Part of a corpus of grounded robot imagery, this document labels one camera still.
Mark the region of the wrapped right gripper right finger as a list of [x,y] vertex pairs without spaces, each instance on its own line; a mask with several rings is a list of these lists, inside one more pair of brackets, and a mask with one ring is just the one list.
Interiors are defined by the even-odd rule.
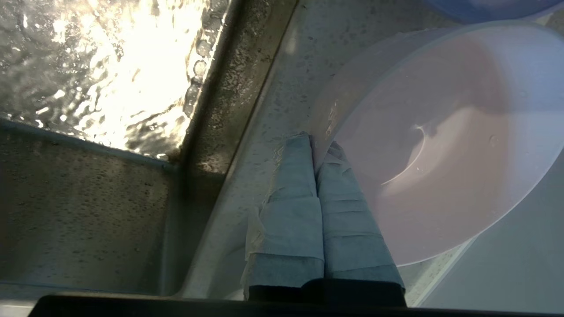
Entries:
[[405,306],[405,287],[345,151],[333,142],[317,175],[326,260],[325,300]]

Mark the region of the wrapped right gripper left finger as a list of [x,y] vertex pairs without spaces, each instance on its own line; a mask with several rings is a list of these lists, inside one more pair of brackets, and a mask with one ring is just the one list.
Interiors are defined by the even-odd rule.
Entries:
[[249,213],[244,298],[290,297],[324,277],[322,227],[310,137],[300,133],[284,143],[268,193]]

